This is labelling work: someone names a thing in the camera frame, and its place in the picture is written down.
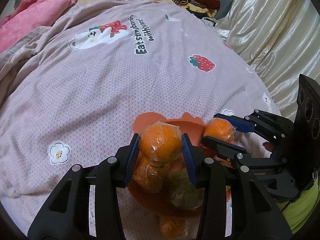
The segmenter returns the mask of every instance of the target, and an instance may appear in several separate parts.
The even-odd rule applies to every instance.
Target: strawberry leaf
[[[194,57],[190,57],[189,61],[194,67],[199,67],[198,61]]]

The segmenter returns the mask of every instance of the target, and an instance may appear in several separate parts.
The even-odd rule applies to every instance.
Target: black device
[[[275,202],[296,201],[312,187],[320,166],[320,86],[300,75],[294,123],[255,110],[244,118],[216,114],[240,132],[255,132],[276,146],[270,158],[252,158],[244,148],[210,136],[207,148],[232,167],[205,156],[182,135],[183,158],[190,182],[205,188],[196,240],[290,240],[291,230]],[[38,212],[30,240],[125,240],[116,188],[130,183],[138,157],[139,135],[99,165],[76,164],[66,173]],[[97,237],[89,235],[89,187],[95,185]],[[231,187],[232,234],[225,237],[226,191]]]

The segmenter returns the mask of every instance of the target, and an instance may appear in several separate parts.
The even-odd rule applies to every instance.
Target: orange bowl
[[[199,146],[204,133],[204,122],[199,117],[192,117],[189,113],[184,113],[181,119],[168,120],[164,116],[157,113],[144,113],[139,115],[133,123],[133,131],[140,133],[147,125],[153,125],[161,120],[169,124],[180,127],[182,133],[187,133],[192,145]],[[139,165],[142,154],[139,154],[137,164]],[[170,163],[169,172],[176,171],[185,167],[182,156]],[[165,192],[160,191],[155,194],[148,194],[140,189],[140,186],[132,180],[128,185],[128,190],[134,200],[142,207],[153,212],[158,216],[170,217],[173,219],[190,219],[201,215],[201,207],[194,210],[185,210],[171,206],[166,198]],[[227,201],[231,197],[231,191],[227,191]]]

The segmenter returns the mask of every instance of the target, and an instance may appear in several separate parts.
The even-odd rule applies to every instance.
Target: orange
[[[160,217],[160,231],[166,238],[186,236],[187,221]]]
[[[140,133],[139,149],[151,165],[163,166],[179,158],[181,137],[178,126],[158,121]]]
[[[212,136],[220,140],[231,142],[234,139],[232,124],[222,118],[211,119],[204,128],[204,136]]]
[[[133,173],[133,179],[146,193],[158,193],[164,181],[170,164],[161,167],[152,166],[146,158],[142,158],[140,164]]]

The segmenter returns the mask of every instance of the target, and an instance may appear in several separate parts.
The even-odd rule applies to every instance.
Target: bear ear
[[[76,40],[75,40],[75,39],[69,43],[69,47],[70,47],[71,49],[76,49],[76,48],[77,48],[77,47],[76,47]]]

